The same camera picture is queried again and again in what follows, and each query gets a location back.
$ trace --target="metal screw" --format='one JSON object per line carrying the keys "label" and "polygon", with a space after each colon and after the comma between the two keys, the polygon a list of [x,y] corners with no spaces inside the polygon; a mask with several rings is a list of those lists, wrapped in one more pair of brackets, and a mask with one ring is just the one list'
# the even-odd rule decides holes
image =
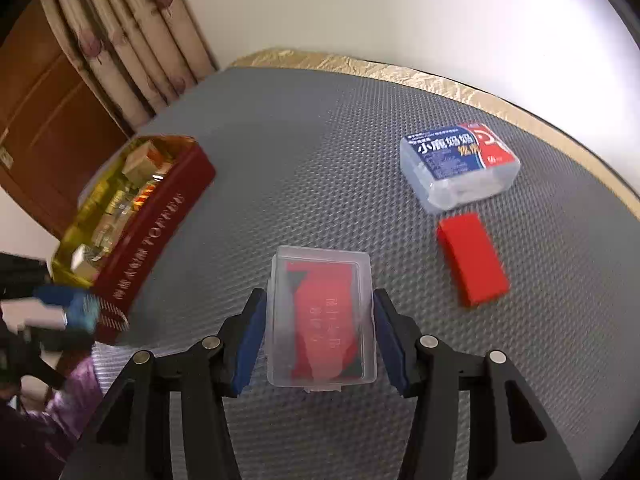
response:
{"label": "metal screw", "polygon": [[137,365],[143,365],[149,361],[149,359],[151,359],[151,354],[146,350],[141,350],[140,352],[133,354],[133,362]]}
{"label": "metal screw", "polygon": [[202,346],[204,346],[204,348],[206,348],[207,350],[218,348],[220,346],[220,343],[222,343],[222,341],[220,341],[220,338],[214,335],[210,335],[209,337],[206,337],[202,340]]}
{"label": "metal screw", "polygon": [[489,352],[489,359],[491,359],[491,361],[499,365],[507,362],[507,356],[502,352],[500,352],[499,350],[494,350],[492,352]]}
{"label": "metal screw", "polygon": [[436,346],[438,346],[438,339],[432,335],[423,335],[420,338],[420,344],[427,348],[436,348]]}

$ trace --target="blue label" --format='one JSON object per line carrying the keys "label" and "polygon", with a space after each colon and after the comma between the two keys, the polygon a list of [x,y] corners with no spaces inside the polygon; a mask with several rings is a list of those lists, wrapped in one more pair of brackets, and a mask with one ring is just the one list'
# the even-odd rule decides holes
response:
{"label": "blue label", "polygon": [[405,139],[437,180],[485,168],[478,139],[462,126],[434,128]]}

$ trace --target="white wall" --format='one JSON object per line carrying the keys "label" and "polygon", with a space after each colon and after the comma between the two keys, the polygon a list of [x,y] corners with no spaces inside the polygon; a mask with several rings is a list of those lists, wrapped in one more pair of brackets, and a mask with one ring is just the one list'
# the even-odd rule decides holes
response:
{"label": "white wall", "polygon": [[50,235],[0,187],[0,251],[46,259],[58,240]]}
{"label": "white wall", "polygon": [[584,143],[640,190],[640,51],[607,0],[188,0],[222,66],[271,46],[443,75]]}

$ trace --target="clear plastic box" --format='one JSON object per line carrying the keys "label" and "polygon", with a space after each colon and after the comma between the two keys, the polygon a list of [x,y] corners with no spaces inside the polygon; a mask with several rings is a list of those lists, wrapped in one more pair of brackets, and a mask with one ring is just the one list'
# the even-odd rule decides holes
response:
{"label": "clear plastic box", "polygon": [[280,246],[267,288],[271,384],[339,391],[376,380],[367,253]]}
{"label": "clear plastic box", "polygon": [[509,189],[520,161],[488,126],[468,123],[403,137],[400,169],[422,208],[439,213]]}

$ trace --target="red card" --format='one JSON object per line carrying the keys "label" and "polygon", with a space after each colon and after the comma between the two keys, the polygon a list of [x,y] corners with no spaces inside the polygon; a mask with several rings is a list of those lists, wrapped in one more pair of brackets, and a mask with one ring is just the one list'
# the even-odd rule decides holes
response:
{"label": "red card", "polygon": [[287,270],[305,273],[293,295],[296,367],[292,377],[336,378],[358,350],[351,299],[353,269],[331,262],[288,262]]}

